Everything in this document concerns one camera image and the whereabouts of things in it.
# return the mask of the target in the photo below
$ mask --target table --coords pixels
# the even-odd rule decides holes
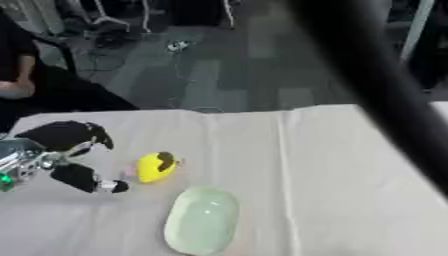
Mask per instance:
[[[448,114],[448,104],[438,105]],[[179,255],[163,240],[175,198],[221,188],[241,204],[231,256],[445,256],[448,205],[356,106],[289,112],[38,115],[104,125],[116,148],[79,159],[105,177],[149,152],[185,158],[173,176],[91,195],[45,175],[0,198],[2,255]]]

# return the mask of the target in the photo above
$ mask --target yellow toy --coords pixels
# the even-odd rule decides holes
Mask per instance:
[[[179,165],[173,154],[158,152],[146,155],[137,162],[137,175],[142,183],[150,183],[169,176]]]

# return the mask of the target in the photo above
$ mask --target person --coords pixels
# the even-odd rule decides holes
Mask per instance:
[[[36,113],[137,109],[99,84],[45,65],[31,35],[1,8],[0,56],[0,132]]]

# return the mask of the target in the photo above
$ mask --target gray carpet floor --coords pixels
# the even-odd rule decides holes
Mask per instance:
[[[92,42],[79,38],[71,45],[81,76],[143,109],[246,112],[354,102],[283,1],[246,0],[234,14],[235,30],[226,21],[216,28],[172,27],[164,15],[153,15],[154,34],[144,36],[134,19],[137,41],[96,60],[97,69],[111,71],[90,71],[94,63],[86,52]],[[171,54],[167,44],[176,40],[191,45]],[[61,64],[57,54],[44,55]]]

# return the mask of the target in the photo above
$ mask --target black bar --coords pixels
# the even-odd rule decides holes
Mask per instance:
[[[400,68],[366,0],[290,0],[299,25],[384,134],[448,197],[448,129]]]
[[[70,46],[54,38],[43,37],[36,34],[32,34],[32,37],[33,40],[58,48],[64,58],[65,64],[67,65],[67,70],[74,75],[77,75],[78,72],[76,70],[75,60],[73,59]]]

